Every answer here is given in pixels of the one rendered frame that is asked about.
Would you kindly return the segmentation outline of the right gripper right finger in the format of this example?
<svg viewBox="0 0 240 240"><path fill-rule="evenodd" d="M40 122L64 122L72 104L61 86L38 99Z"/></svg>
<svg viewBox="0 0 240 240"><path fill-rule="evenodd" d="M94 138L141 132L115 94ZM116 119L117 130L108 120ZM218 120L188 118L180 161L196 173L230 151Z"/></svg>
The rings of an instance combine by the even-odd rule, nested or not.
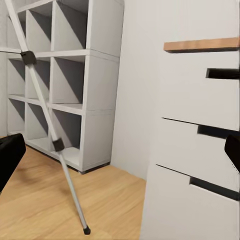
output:
<svg viewBox="0 0 240 240"><path fill-rule="evenodd" d="M240 173L240 135L235 133L229 133L225 146L224 151L237 168Z"/></svg>

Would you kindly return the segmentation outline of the camera tripod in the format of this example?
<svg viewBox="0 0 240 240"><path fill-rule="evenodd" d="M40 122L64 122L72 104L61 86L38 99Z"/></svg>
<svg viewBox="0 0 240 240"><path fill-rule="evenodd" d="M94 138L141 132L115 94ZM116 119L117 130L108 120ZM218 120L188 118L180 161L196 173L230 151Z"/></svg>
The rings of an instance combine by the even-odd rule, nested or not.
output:
<svg viewBox="0 0 240 240"><path fill-rule="evenodd" d="M49 112L49 109L48 109L48 106L47 106L47 103L46 103L46 100L45 100L45 97L44 97L44 94L43 94L43 91L41 88L40 82L39 82L37 74L36 74L36 70L34 67L34 65L37 65L36 56L33 51L29 50L22 26L20 24L15 6L13 3L13 0L4 0L4 1L5 1L6 7L7 7L7 10L8 10L8 13L9 13L9 16L10 16L10 19L11 19L11 22L12 22L12 25L13 25L13 28L14 28L14 31L17 36L17 39L18 39L21 49L0 48L0 52L11 53L11 54L21 54L24 65L28 66L29 72L31 74L31 77L32 77L32 80L33 80L33 83L34 83L34 86L35 86L35 89L36 89L36 92L37 92L37 95L38 95L38 98L39 98L39 101L41 104L41 107L43 109L49 130L51 133L51 136L53 138L53 145L55 148L55 152L58 152L63 171L65 173L65 176L66 176L69 188L71 190L79 217L81 219L84 234L89 235L91 233L91 230L87 226L87 223L86 223L86 220L85 220L85 217L84 217L84 214L83 214L83 211L82 211L82 208L81 208L81 205L80 205L80 202L79 202L76 190L75 190L75 187L73 185L67 164L65 162L65 159L64 159L64 156L62 153L62 150L65 148L65 145L63 143L63 139L59 138L57 135L57 132L54 127L54 124L53 124L53 121L52 121L52 118L51 118L51 115L50 115L50 112Z"/></svg>

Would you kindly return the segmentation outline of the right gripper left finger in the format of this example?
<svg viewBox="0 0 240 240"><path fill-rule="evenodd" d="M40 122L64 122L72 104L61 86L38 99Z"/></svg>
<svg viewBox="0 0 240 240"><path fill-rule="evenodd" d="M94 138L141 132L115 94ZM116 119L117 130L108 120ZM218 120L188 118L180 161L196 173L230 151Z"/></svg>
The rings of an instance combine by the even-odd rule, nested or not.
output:
<svg viewBox="0 0 240 240"><path fill-rule="evenodd" d="M0 138L0 193L26 153L21 133Z"/></svg>

